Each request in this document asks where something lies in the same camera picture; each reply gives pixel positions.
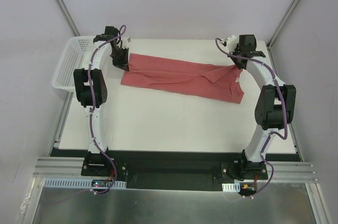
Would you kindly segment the pink t shirt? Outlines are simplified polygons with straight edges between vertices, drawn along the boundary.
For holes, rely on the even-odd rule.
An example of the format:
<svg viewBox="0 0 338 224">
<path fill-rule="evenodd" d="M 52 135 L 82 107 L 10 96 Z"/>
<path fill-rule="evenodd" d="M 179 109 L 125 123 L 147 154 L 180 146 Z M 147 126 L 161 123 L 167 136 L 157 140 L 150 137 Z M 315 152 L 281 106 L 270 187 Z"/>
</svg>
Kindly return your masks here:
<svg viewBox="0 0 338 224">
<path fill-rule="evenodd" d="M 124 86 L 162 90 L 240 104 L 244 91 L 237 66 L 216 66 L 174 59 L 130 55 Z"/>
</svg>

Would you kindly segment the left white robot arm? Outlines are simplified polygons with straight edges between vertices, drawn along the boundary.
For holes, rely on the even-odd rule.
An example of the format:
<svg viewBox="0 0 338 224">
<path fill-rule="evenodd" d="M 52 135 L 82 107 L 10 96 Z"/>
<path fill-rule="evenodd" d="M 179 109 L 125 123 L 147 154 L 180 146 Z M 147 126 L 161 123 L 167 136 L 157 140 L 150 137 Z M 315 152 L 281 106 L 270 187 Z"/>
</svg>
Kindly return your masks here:
<svg viewBox="0 0 338 224">
<path fill-rule="evenodd" d="M 119 28 L 106 26 L 103 34 L 93 38 L 93 51 L 89 60 L 80 69 L 73 71 L 77 101 L 83 107 L 89 126 L 89 144 L 82 165 L 82 176 L 107 176 L 112 181 L 117 176 L 113 160 L 108 156 L 108 143 L 104 129 L 104 106 L 108 99 L 108 89 L 103 67 L 108 58 L 112 65 L 129 71 L 128 39 L 123 35 L 126 26 Z"/>
</svg>

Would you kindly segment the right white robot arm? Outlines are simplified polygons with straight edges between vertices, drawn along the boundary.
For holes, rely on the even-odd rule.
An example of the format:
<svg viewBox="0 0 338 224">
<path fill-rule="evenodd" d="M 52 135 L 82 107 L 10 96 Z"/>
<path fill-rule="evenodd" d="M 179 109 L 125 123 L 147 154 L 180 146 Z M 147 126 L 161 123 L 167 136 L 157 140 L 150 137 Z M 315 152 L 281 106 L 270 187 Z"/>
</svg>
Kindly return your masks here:
<svg viewBox="0 0 338 224">
<path fill-rule="evenodd" d="M 266 169 L 264 159 L 274 136 L 287 138 L 287 126 L 294 116 L 296 88 L 276 76 L 269 59 L 257 50 L 254 35 L 230 35 L 224 46 L 235 65 L 249 72 L 260 88 L 254 113 L 255 132 L 239 159 L 227 169 L 228 176 L 243 181 L 261 175 Z"/>
</svg>

